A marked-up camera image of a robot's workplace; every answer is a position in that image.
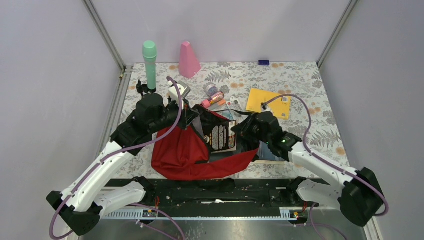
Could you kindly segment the dark blue book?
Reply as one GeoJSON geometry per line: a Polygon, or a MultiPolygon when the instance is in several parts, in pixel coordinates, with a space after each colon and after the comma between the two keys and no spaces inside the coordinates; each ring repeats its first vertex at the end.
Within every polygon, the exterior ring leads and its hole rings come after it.
{"type": "Polygon", "coordinates": [[[284,165],[286,161],[280,157],[275,156],[268,148],[266,143],[260,142],[253,162],[255,164],[284,165]]]}

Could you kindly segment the red backpack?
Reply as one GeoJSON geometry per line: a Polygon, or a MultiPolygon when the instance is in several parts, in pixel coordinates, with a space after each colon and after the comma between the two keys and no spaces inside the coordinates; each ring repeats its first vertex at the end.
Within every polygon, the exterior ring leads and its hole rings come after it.
{"type": "Polygon", "coordinates": [[[236,137],[236,150],[213,153],[206,131],[227,126],[229,119],[197,104],[199,113],[186,129],[176,127],[164,139],[155,143],[151,166],[169,180],[194,181],[221,179],[245,170],[257,155],[259,142],[236,137]]]}

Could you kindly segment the black paperback book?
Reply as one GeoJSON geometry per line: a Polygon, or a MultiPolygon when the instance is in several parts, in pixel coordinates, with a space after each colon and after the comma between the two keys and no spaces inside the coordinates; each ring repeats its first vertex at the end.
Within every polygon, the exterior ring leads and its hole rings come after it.
{"type": "Polygon", "coordinates": [[[232,131],[232,128],[236,125],[237,121],[233,120],[205,125],[202,128],[203,139],[212,154],[237,150],[237,135],[232,131]]]}

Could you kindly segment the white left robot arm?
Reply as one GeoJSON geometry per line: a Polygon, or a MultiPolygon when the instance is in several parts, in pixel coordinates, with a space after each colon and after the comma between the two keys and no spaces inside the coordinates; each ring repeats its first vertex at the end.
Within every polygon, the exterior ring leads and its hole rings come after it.
{"type": "Polygon", "coordinates": [[[72,233],[83,236],[111,212],[136,203],[152,204],[156,190],[145,177],[136,177],[106,194],[100,191],[144,147],[164,139],[176,128],[186,129],[198,116],[186,99],[169,99],[164,105],[157,93],[143,96],[90,167],[68,188],[52,191],[46,197],[55,209],[49,228],[51,239],[57,239],[53,233],[57,217],[72,233]]]}

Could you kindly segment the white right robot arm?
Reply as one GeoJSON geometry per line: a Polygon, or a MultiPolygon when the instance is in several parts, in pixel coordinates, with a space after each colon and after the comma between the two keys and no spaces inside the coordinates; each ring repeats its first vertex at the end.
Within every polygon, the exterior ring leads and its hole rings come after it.
{"type": "Polygon", "coordinates": [[[282,130],[271,112],[254,113],[232,128],[236,135],[268,149],[284,161],[300,165],[325,183],[296,178],[287,191],[287,201],[299,206],[314,202],[336,210],[356,226],[364,227],[384,205],[384,194],[375,173],[364,167],[344,167],[309,148],[300,137],[282,130]]]}

